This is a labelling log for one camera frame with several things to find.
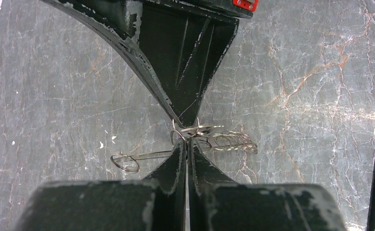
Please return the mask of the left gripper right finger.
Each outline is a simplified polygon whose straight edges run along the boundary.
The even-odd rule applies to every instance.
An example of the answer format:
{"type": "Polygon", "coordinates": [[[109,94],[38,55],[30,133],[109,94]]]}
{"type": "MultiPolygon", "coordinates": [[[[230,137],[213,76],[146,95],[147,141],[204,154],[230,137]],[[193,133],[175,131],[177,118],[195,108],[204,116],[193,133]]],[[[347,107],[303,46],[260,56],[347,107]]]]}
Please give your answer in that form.
{"type": "Polygon", "coordinates": [[[317,184],[240,184],[187,145],[193,231],[343,231],[331,194],[317,184]]]}

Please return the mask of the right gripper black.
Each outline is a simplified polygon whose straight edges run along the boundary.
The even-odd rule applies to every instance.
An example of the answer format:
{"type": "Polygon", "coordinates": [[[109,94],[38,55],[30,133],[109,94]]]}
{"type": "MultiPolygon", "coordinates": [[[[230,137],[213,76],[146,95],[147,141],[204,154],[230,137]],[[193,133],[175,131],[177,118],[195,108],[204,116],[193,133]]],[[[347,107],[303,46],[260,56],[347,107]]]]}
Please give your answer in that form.
{"type": "Polygon", "coordinates": [[[46,0],[91,29],[134,71],[180,127],[204,94],[257,0],[46,0]]]}

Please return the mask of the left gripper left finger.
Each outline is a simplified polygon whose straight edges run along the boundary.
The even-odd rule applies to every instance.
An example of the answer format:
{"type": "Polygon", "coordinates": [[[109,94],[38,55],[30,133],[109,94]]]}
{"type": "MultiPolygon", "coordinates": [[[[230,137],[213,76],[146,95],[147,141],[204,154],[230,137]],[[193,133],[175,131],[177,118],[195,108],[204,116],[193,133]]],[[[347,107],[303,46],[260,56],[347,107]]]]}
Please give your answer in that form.
{"type": "Polygon", "coordinates": [[[182,231],[186,142],[141,180],[52,181],[39,186],[17,231],[182,231]]]}

